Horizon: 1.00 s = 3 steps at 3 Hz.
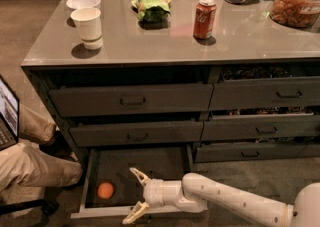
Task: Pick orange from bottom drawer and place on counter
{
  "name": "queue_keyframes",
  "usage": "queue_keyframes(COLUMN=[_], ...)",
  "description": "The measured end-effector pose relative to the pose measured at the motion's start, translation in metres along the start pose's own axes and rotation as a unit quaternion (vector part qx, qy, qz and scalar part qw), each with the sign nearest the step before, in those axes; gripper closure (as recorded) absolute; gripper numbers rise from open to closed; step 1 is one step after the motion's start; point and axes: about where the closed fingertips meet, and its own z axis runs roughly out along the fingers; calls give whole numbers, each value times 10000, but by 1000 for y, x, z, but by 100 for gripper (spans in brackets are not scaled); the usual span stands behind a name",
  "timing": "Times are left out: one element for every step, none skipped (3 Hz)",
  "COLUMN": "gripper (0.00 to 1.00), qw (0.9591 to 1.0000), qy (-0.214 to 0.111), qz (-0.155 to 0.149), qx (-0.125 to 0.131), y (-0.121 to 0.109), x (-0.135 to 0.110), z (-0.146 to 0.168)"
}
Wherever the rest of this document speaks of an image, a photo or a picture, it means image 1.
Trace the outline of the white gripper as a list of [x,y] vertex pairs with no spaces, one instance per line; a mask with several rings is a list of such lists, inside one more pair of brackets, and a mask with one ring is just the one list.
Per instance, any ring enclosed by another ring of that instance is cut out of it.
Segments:
[[150,179],[145,173],[137,168],[131,167],[130,172],[136,176],[139,183],[144,186],[143,197],[145,202],[138,201],[131,212],[123,219],[124,225],[131,224],[144,216],[151,208],[164,206],[164,181]]

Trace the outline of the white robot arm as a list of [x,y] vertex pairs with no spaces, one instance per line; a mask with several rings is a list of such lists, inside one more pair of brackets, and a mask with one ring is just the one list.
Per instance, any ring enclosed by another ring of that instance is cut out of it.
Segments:
[[213,202],[265,227],[320,227],[320,184],[303,188],[292,205],[246,192],[209,179],[187,173],[178,181],[151,179],[140,170],[130,171],[143,187],[142,202],[137,202],[123,220],[131,224],[140,217],[166,206],[198,213]]

